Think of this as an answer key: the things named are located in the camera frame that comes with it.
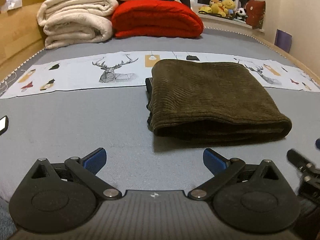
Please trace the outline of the brown corduroy pants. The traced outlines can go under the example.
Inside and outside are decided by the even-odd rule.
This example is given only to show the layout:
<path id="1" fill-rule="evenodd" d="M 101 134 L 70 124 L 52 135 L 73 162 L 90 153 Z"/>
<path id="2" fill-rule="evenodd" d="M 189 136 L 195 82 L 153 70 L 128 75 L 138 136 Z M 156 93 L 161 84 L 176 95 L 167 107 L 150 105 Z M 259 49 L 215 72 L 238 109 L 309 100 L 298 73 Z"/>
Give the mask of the brown corduroy pants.
<path id="1" fill-rule="evenodd" d="M 291 120 L 241 64 L 165 59 L 145 81 L 154 135 L 210 144 L 285 138 Z"/>

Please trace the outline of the black smartphone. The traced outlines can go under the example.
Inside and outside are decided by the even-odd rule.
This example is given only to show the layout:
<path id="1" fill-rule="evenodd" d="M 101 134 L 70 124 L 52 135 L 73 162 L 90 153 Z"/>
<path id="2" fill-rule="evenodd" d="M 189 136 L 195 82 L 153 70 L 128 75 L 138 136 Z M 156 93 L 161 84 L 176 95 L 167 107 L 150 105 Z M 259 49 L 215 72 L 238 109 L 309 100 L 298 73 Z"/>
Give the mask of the black smartphone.
<path id="1" fill-rule="evenodd" d="M 5 115 L 0 119 L 0 135 L 5 133 L 8 130 L 8 127 L 9 127 L 9 118 L 7 115 Z"/>

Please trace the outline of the purple box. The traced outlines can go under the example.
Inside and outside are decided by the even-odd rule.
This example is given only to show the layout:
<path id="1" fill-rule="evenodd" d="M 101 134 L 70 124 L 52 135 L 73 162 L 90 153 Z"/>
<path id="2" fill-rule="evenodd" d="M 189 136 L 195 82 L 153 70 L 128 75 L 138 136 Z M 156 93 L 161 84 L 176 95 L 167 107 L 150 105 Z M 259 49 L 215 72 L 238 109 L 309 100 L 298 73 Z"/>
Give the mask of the purple box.
<path id="1" fill-rule="evenodd" d="M 292 44 L 292 35 L 277 29 L 274 45 L 282 49 L 283 51 L 289 53 Z"/>

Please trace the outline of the dark red cushion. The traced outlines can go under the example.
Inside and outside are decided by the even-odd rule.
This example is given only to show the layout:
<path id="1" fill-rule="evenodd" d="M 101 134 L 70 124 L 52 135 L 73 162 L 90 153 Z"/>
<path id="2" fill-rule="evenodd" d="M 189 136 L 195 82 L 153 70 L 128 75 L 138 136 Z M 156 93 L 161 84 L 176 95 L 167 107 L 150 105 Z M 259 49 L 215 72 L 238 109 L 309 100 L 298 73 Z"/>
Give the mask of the dark red cushion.
<path id="1" fill-rule="evenodd" d="M 252 29 L 261 29 L 263 27 L 265 9 L 265 1 L 249 0 L 245 5 L 246 24 L 250 25 Z"/>

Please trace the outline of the panda plush toy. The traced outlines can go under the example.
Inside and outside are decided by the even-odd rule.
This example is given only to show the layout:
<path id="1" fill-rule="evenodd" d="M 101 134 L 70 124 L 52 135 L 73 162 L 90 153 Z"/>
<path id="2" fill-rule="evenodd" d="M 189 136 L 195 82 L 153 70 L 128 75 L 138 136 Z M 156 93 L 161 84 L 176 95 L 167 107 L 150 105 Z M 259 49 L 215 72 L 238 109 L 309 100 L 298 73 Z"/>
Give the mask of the panda plush toy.
<path id="1" fill-rule="evenodd" d="M 236 11 L 235 19 L 237 19 L 238 21 L 246 22 L 247 18 L 248 16 L 246 13 L 246 9 L 242 7 L 238 8 Z"/>

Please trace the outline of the yellow plush toy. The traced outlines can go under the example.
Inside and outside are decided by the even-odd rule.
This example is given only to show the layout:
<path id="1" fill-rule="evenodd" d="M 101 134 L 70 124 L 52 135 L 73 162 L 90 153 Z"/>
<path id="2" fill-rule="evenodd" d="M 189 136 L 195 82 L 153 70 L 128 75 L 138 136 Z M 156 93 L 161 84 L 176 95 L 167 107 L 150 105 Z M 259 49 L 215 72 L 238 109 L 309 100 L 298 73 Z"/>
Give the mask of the yellow plush toy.
<path id="1" fill-rule="evenodd" d="M 233 0 L 210 0 L 209 5 L 199 8 L 199 14 L 233 19 L 236 4 Z"/>

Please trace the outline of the white folded blanket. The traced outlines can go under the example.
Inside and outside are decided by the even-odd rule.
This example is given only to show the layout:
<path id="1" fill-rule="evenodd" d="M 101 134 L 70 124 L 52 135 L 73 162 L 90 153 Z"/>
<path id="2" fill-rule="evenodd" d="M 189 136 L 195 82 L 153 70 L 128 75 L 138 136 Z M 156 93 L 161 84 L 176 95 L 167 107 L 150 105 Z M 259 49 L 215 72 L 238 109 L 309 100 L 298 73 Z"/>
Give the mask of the white folded blanket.
<path id="1" fill-rule="evenodd" d="M 37 23 L 47 36 L 48 50 L 80 43 L 99 43 L 113 36 L 110 17 L 117 0 L 46 0 L 37 12 Z"/>

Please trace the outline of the red folded blanket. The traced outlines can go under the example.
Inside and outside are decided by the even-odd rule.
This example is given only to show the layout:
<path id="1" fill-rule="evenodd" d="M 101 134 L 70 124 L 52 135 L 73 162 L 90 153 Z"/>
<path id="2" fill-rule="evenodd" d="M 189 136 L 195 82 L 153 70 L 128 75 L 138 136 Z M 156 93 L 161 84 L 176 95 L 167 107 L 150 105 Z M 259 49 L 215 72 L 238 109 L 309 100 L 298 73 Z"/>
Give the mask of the red folded blanket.
<path id="1" fill-rule="evenodd" d="M 188 6 L 176 1 L 127 1 L 117 7 L 111 22 L 116 38 L 198 38 L 204 29 L 199 16 Z"/>

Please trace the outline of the wooden bed frame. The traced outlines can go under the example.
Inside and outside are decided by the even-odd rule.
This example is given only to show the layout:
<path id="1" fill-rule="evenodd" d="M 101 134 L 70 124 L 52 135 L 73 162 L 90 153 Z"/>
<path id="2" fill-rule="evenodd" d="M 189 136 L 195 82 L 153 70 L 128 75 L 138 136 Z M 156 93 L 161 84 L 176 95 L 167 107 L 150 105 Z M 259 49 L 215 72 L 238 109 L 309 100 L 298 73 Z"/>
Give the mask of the wooden bed frame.
<path id="1" fill-rule="evenodd" d="M 22 0 L 21 8 L 1 13 L 1 81 L 44 48 L 46 36 L 36 19 L 44 1 Z"/>

